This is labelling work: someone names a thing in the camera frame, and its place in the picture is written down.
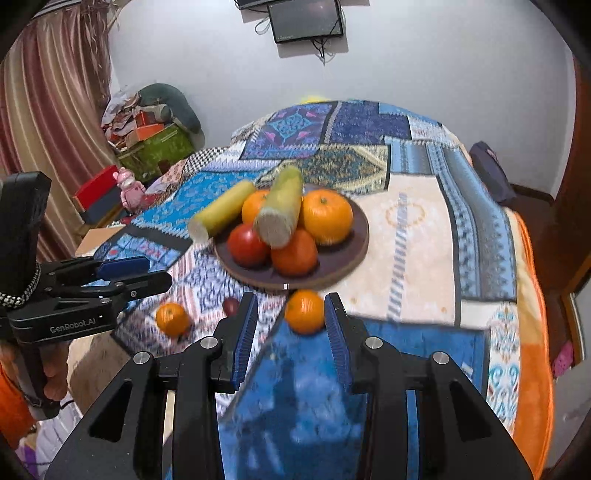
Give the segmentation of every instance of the orange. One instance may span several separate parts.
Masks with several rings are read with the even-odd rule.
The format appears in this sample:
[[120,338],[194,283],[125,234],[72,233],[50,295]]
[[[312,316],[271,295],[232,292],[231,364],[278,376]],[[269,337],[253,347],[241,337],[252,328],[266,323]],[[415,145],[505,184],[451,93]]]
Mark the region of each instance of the orange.
[[304,197],[304,228],[318,245],[341,243],[353,226],[353,209],[333,190],[314,190]]
[[242,205],[242,223],[254,223],[258,212],[265,204],[269,190],[259,190],[246,199]]
[[284,316],[295,333],[316,333],[324,326],[324,301],[315,291],[298,290],[287,302]]
[[298,228],[283,248],[271,250],[273,267],[286,277],[303,277],[318,263],[318,249],[312,236]]
[[156,311],[156,325],[163,334],[176,338],[189,329],[191,321],[185,309],[178,303],[165,303]]

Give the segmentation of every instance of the patchwork quilt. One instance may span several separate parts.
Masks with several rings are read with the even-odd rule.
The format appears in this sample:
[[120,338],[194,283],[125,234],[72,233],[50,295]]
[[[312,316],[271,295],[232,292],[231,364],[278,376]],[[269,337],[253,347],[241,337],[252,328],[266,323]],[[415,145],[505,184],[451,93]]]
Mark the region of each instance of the patchwork quilt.
[[[463,145],[435,120],[365,100],[296,105],[238,129],[227,148],[192,155],[157,205],[97,252],[99,258],[146,252],[154,269],[173,276],[168,293],[136,302],[114,332],[130,353],[182,351],[213,332],[226,297],[257,295],[260,317],[247,379],[237,395],[217,397],[226,477],[301,472],[302,478],[353,478],[361,444],[364,397],[340,389],[326,333],[296,336],[281,317],[286,292],[243,285],[212,251],[190,245],[187,223],[201,208],[243,179],[268,186],[287,165],[297,166],[308,183],[354,198],[369,219],[366,258],[320,294],[338,292],[350,314],[404,352],[447,351],[514,434],[521,332],[525,322],[544,331],[545,319],[543,299],[522,288],[537,283],[533,269],[518,268],[524,233],[512,212],[492,200]],[[180,339],[165,337],[155,325],[163,301],[183,304],[193,319]],[[408,417],[413,479],[418,436],[412,393]],[[532,453],[530,465],[543,459],[544,448]]]

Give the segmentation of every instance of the striped curtain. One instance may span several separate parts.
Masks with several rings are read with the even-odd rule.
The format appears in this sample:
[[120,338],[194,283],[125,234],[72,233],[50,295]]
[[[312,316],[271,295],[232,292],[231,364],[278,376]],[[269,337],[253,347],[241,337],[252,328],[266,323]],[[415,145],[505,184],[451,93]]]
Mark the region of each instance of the striped curtain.
[[108,3],[32,20],[0,64],[0,176],[42,171],[51,194],[39,260],[71,257],[83,225],[71,197],[115,159],[100,128],[109,101]]

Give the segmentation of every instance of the orange blanket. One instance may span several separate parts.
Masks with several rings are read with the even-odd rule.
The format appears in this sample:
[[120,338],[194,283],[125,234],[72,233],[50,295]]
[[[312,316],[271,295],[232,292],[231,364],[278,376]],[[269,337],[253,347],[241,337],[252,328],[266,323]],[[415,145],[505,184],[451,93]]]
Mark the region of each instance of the orange blanket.
[[554,420],[545,302],[535,274],[531,240],[525,223],[515,212],[507,210],[507,215],[514,232],[521,339],[521,379],[513,438],[534,478],[538,479],[548,455]]

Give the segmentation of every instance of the red box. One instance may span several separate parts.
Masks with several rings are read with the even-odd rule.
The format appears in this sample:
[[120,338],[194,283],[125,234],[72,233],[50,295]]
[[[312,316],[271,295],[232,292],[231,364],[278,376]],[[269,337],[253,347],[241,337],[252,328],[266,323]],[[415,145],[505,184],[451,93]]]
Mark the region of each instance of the red box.
[[135,125],[145,127],[146,125],[154,125],[156,123],[156,115],[154,112],[140,112],[135,116]]
[[98,175],[87,181],[78,189],[74,198],[77,200],[77,207],[83,211],[88,210],[90,206],[104,196],[110,189],[117,185],[113,173],[117,170],[116,165],[104,168]]

